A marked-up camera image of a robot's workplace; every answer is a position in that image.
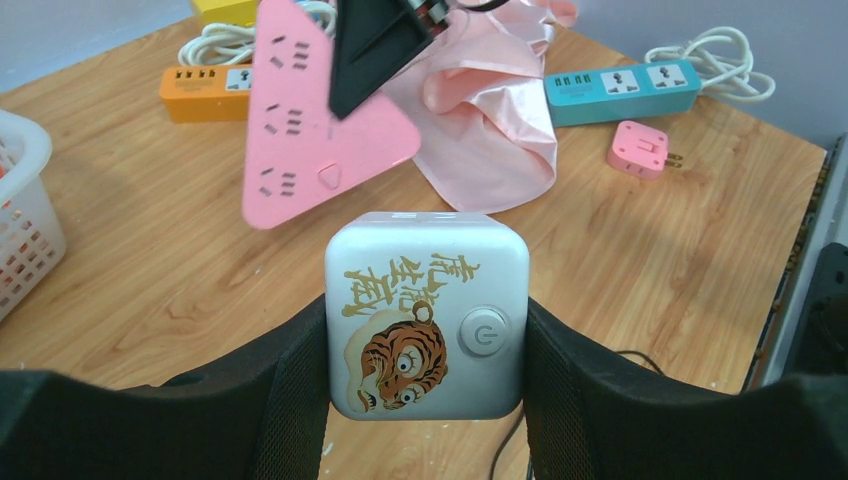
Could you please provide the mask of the yellow cube socket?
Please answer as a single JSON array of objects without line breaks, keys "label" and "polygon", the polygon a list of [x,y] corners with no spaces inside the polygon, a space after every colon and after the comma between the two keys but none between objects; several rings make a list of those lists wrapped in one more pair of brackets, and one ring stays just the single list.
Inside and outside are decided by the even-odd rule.
[{"label": "yellow cube socket", "polygon": [[213,23],[251,27],[255,24],[257,0],[190,0],[190,7],[198,22],[207,26]]}]

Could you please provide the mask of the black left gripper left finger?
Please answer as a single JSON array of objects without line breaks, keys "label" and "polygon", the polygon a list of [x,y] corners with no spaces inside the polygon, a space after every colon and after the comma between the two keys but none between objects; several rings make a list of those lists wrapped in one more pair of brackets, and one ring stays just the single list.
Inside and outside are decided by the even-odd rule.
[{"label": "black left gripper left finger", "polygon": [[159,386],[1,374],[5,479],[315,479],[329,410],[325,301]]}]

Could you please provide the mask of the pink triangular socket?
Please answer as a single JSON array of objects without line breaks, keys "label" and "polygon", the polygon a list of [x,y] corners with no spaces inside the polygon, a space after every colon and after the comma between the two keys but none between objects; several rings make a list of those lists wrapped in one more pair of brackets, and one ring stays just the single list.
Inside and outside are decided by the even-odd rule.
[{"label": "pink triangular socket", "polygon": [[293,1],[258,5],[242,214],[274,228],[413,157],[414,123],[377,93],[344,120],[328,108],[333,42]]}]

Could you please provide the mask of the orange USB power strip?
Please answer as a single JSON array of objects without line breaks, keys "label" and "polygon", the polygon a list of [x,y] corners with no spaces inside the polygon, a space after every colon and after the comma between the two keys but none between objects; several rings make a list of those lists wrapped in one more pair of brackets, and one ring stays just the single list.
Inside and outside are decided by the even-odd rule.
[{"label": "orange USB power strip", "polygon": [[175,66],[161,79],[159,97],[177,124],[245,121],[250,64]]}]

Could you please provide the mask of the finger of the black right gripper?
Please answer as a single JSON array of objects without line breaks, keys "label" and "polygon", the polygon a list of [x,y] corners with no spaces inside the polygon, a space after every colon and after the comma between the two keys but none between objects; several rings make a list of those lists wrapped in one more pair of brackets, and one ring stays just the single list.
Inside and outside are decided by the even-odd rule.
[{"label": "finger of the black right gripper", "polygon": [[449,27],[445,1],[343,0],[337,12],[328,106],[339,120]]}]

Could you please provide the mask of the teal USB power strip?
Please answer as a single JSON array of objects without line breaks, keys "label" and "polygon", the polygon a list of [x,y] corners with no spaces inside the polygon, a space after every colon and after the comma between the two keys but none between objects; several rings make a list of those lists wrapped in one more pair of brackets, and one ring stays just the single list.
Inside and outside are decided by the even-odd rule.
[{"label": "teal USB power strip", "polygon": [[703,88],[684,59],[551,74],[543,85],[556,128],[686,112]]}]

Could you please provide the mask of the white tiger cube socket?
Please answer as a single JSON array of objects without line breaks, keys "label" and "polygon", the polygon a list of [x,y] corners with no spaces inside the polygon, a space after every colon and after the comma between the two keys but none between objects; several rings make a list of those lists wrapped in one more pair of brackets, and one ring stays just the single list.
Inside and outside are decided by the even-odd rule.
[{"label": "white tiger cube socket", "polygon": [[480,213],[370,212],[324,254],[331,401],[360,421],[488,420],[522,397],[531,259]]}]

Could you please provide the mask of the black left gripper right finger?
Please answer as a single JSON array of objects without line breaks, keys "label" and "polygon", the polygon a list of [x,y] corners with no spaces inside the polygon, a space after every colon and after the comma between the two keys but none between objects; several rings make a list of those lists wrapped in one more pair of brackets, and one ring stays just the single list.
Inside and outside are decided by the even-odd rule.
[{"label": "black left gripper right finger", "polygon": [[737,395],[644,368],[528,305],[523,403],[539,479],[843,479],[847,380]]}]

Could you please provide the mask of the pink plug adapter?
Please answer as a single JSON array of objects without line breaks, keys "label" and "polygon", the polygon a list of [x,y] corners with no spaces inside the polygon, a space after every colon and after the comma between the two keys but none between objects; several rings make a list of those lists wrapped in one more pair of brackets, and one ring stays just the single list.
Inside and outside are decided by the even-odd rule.
[{"label": "pink plug adapter", "polygon": [[659,178],[667,167],[682,167],[682,157],[669,151],[665,132],[633,120],[618,123],[606,162],[615,170],[642,180]]}]

